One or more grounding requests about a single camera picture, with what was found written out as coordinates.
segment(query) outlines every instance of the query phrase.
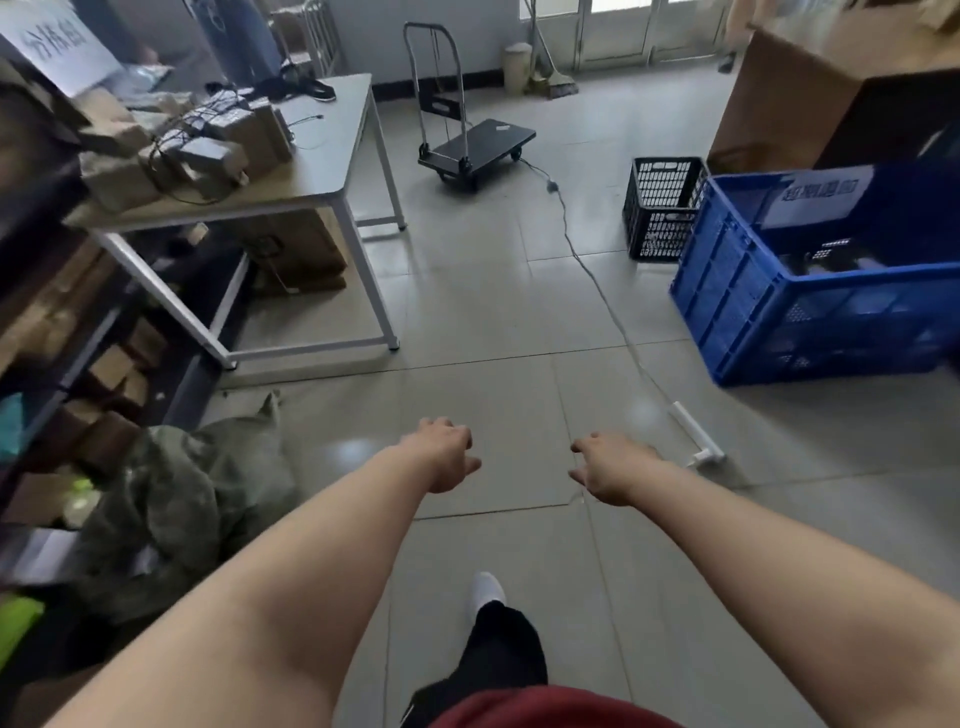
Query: table leg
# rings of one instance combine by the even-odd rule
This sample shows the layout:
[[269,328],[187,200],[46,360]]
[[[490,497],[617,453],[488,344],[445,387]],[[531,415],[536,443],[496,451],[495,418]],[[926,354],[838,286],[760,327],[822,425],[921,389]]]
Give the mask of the table leg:
[[118,232],[94,232],[97,243],[110,253],[121,267],[138,281],[147,292],[152,295],[176,321],[183,326],[187,333],[193,336],[205,350],[225,369],[234,369],[236,363],[230,358],[230,353],[205,327],[193,311],[186,307],[177,294],[170,290],[170,286],[156,274],[153,268],[147,265],[142,257],[131,248],[130,243]]
[[377,323],[380,324],[380,330],[387,340],[387,347],[391,352],[400,348],[400,342],[394,333],[394,327],[390,323],[390,316],[387,313],[387,306],[383,303],[383,295],[380,293],[380,286],[376,282],[373,270],[370,267],[370,261],[367,258],[367,251],[363,248],[360,239],[360,231],[357,229],[356,221],[353,219],[353,213],[347,204],[347,198],[341,195],[334,200],[330,207],[333,214],[337,216],[337,222],[340,224],[340,232],[350,248],[350,255],[353,257],[353,265],[356,266],[363,287],[367,290],[367,298],[370,299],[370,305],[373,306],[373,314],[376,316]]
[[394,206],[396,225],[403,231],[407,229],[407,221],[403,219],[403,210],[400,208],[400,196],[396,192],[394,172],[390,168],[390,159],[387,157],[387,144],[383,140],[383,128],[380,126],[380,114],[376,110],[376,102],[373,100],[372,88],[367,96],[367,108],[367,118],[373,122],[373,138],[376,141],[376,153],[380,157],[380,166],[383,167],[383,179],[387,182],[390,202]]

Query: white table frame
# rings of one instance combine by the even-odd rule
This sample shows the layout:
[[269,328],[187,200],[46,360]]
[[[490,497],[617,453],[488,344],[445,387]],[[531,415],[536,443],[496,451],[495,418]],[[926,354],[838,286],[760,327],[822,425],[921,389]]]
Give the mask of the white table frame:
[[[402,231],[407,227],[403,217],[403,210],[400,207],[399,195],[396,192],[394,173],[391,170],[390,160],[387,157],[387,146],[383,139],[383,129],[380,126],[380,116],[377,113],[376,103],[373,100],[372,88],[368,89],[367,92],[365,110],[360,118],[360,129],[357,130],[356,144],[350,155],[350,166],[353,164],[353,157],[356,153],[356,147],[359,145],[360,132],[363,130],[365,121],[372,123],[373,136],[376,141],[376,152],[380,158],[380,165],[383,168],[387,191],[390,194],[390,202],[394,209],[393,215],[365,220],[354,219],[347,202],[347,188],[344,186],[339,192],[329,195],[313,195],[296,200],[243,206],[232,210],[217,210],[216,206],[213,206],[212,209],[198,206],[196,210],[185,210],[183,214],[167,216],[162,220],[129,222],[128,224],[124,224],[121,222],[122,218],[118,218],[116,224],[110,224],[108,227],[93,227],[90,233],[104,250],[116,258],[117,262],[134,279],[139,281],[139,283],[156,298],[160,305],[162,305],[224,369],[235,369],[239,362],[250,359],[279,358],[282,356],[328,352],[336,349],[368,347],[380,344],[386,344],[390,351],[395,352],[400,348],[400,342],[391,324],[390,315],[387,313],[386,304],[383,302],[383,295],[376,282],[376,277],[373,275],[370,260],[367,258],[367,253],[363,247],[363,239],[360,237],[359,231],[359,228],[374,225],[389,225],[392,223],[396,223]],[[250,259],[247,255],[244,254],[234,271],[227,291],[220,301],[220,305],[214,314],[210,326],[207,327],[183,303],[180,297],[170,289],[170,286],[160,278],[150,265],[137,254],[122,234],[123,231],[149,230],[174,225],[214,222],[217,220],[253,217],[254,215],[291,212],[300,209],[315,209],[318,206],[330,206],[336,216],[341,233],[344,236],[350,255],[353,258],[353,264],[356,266],[357,274],[367,292],[368,299],[370,299],[373,314],[376,316],[376,321],[380,325],[380,331],[382,332],[380,336],[230,351],[220,342],[220,334],[250,268]]]

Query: black pants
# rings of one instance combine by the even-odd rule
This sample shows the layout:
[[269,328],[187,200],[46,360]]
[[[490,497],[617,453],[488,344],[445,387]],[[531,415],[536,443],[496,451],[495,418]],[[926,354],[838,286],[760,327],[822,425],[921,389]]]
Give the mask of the black pants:
[[546,685],[546,660],[533,624],[498,601],[485,604],[453,674],[414,693],[403,728],[426,728],[475,692]]

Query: black plastic crate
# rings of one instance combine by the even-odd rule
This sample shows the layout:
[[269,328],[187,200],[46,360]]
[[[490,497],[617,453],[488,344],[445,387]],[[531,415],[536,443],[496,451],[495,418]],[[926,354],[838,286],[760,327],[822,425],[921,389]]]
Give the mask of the black plastic crate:
[[700,209],[708,170],[698,157],[634,159],[623,206],[633,260],[676,261]]

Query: glass door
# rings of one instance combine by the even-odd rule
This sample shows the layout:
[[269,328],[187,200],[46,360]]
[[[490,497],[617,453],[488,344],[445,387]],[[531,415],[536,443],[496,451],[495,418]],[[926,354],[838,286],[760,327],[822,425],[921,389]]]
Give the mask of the glass door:
[[643,62],[653,0],[582,0],[577,68]]

